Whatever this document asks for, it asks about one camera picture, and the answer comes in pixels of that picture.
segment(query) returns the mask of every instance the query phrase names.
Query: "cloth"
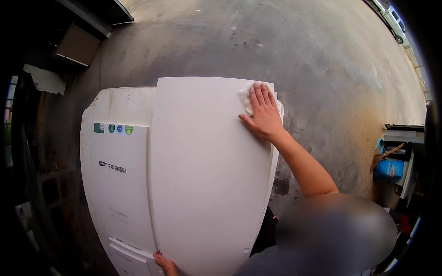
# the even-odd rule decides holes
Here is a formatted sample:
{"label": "cloth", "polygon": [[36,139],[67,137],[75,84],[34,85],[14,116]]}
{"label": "cloth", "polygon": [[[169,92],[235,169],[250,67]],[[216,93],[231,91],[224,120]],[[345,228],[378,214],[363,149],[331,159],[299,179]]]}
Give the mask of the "cloth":
{"label": "cloth", "polygon": [[[246,109],[246,111],[250,117],[253,117],[253,109],[251,107],[251,102],[250,102],[250,88],[252,85],[253,85],[253,83],[248,83],[244,86],[244,89],[240,90],[240,95],[241,95],[241,100],[243,102],[243,106]],[[271,93],[273,93],[273,91],[270,89],[270,87],[267,85],[267,83],[266,83],[266,86],[267,86],[268,90]],[[282,121],[282,118],[284,117],[284,106],[277,99],[277,97],[275,96],[275,93],[273,93],[273,96],[276,99],[276,107],[278,109],[279,116],[281,117],[281,121]]]}

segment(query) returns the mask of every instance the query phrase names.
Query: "hand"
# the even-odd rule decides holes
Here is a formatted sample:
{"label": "hand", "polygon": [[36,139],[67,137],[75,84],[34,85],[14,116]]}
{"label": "hand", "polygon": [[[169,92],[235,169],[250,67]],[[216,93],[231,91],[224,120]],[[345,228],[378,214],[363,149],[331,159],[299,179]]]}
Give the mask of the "hand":
{"label": "hand", "polygon": [[240,114],[238,117],[253,134],[273,143],[274,139],[285,132],[285,129],[282,126],[273,93],[270,92],[266,83],[255,82],[252,85],[250,102],[253,119],[246,114]]}
{"label": "hand", "polygon": [[167,276],[176,275],[176,268],[173,261],[169,258],[163,256],[160,251],[157,251],[153,254],[153,258],[157,265],[159,265]]}

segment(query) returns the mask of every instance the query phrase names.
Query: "concrete floor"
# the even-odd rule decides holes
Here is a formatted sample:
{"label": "concrete floor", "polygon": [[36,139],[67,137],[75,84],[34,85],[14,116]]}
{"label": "concrete floor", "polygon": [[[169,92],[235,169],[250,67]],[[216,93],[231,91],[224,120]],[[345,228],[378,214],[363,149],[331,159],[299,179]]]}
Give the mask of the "concrete floor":
{"label": "concrete floor", "polygon": [[[284,127],[340,192],[367,198],[373,197],[369,168],[383,124],[422,124],[425,118],[425,99],[403,47],[362,1],[120,2],[135,22],[113,31],[63,97],[46,97],[48,120],[59,126],[46,131],[52,158],[77,174],[81,115],[98,92],[156,86],[159,77],[273,82],[285,107]],[[70,189],[79,216],[71,227],[95,244],[94,256],[99,244],[81,180]],[[302,197],[280,157],[270,207],[279,217]]]}

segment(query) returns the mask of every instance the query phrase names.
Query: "green label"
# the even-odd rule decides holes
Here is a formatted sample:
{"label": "green label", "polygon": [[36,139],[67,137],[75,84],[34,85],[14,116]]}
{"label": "green label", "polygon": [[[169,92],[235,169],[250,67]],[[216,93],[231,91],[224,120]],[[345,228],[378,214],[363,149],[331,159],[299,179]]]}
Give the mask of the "green label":
{"label": "green label", "polygon": [[94,123],[94,132],[104,133],[104,124]]}
{"label": "green label", "polygon": [[132,134],[133,126],[131,126],[131,125],[127,125],[127,126],[125,127],[125,131],[126,131],[126,134],[127,134],[127,135]]}

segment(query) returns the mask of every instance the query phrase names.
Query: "person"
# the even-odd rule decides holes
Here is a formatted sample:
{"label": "person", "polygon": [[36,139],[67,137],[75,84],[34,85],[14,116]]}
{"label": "person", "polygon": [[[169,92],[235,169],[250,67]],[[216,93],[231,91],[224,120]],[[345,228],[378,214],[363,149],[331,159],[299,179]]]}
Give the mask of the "person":
{"label": "person", "polygon": [[[250,102],[253,118],[246,114],[240,114],[238,117],[256,137],[270,141],[277,148],[287,162],[304,196],[308,198],[327,193],[339,193],[327,171],[284,129],[273,93],[265,83],[253,84],[250,88]],[[154,258],[165,275],[177,275],[172,260],[164,257],[160,252],[156,252]]]}

